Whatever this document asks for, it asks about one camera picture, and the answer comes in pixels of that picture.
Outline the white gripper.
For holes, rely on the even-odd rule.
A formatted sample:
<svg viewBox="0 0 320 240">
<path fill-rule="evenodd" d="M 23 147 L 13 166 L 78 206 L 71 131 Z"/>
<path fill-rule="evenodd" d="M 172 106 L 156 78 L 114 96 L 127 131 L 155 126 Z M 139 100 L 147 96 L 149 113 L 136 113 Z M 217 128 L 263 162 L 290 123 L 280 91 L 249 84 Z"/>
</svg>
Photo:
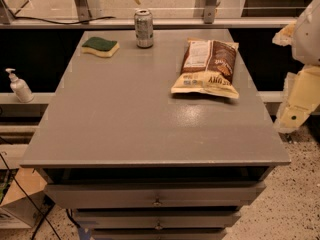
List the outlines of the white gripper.
<svg viewBox="0 0 320 240">
<path fill-rule="evenodd" d="M 274 122 L 279 133 L 292 133 L 320 105 L 320 0 L 313 0 L 296 23 L 283 27 L 272 42 L 279 46 L 292 45 L 293 58 L 305 64 L 297 74 L 287 74 L 283 101 Z"/>
</svg>

